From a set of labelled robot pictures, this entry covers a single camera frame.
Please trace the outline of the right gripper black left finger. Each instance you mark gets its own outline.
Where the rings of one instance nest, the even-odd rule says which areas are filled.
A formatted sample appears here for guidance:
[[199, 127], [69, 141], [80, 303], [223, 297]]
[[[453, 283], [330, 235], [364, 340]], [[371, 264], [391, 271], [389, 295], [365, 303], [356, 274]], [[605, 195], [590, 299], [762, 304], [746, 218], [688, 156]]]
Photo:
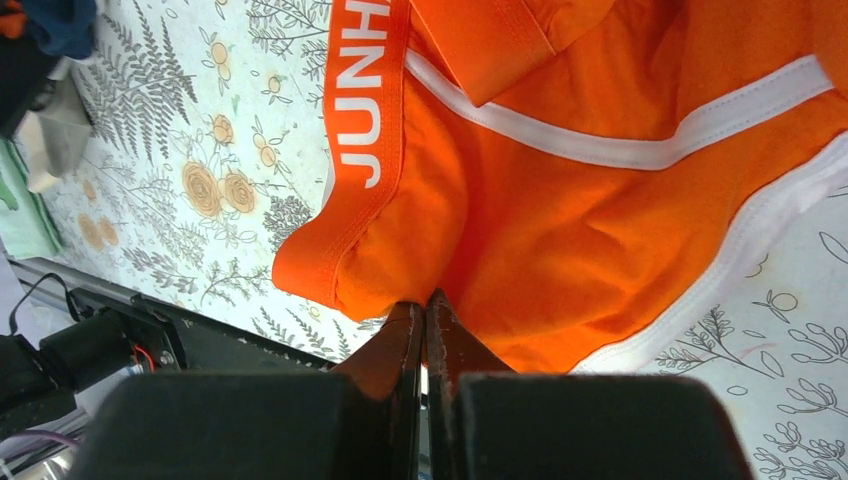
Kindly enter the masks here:
[[414, 479], [419, 305], [316, 373], [138, 375], [104, 401], [73, 479]]

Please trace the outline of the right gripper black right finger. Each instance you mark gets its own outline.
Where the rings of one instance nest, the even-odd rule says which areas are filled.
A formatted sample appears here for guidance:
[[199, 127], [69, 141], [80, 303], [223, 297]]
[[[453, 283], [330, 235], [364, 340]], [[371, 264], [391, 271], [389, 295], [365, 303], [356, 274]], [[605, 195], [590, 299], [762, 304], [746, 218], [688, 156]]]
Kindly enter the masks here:
[[459, 321], [425, 314], [436, 479], [748, 479], [724, 407], [662, 375], [519, 374]]

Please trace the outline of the orange underwear white trim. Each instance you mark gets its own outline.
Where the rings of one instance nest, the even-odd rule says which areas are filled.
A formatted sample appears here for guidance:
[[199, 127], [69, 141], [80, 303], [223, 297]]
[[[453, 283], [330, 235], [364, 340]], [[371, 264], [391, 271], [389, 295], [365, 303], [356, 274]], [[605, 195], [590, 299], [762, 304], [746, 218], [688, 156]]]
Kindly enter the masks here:
[[843, 1], [337, 1], [324, 91], [274, 285], [520, 371], [642, 366], [847, 181]]

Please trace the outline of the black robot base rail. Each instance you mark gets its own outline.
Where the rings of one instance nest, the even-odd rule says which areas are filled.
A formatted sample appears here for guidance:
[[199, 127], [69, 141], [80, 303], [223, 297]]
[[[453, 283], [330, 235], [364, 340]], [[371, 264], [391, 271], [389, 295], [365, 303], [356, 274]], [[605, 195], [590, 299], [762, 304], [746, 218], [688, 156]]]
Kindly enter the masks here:
[[206, 316], [136, 294], [115, 299], [72, 291], [82, 317], [113, 312], [126, 337], [152, 357], [158, 371], [326, 372], [335, 364]]

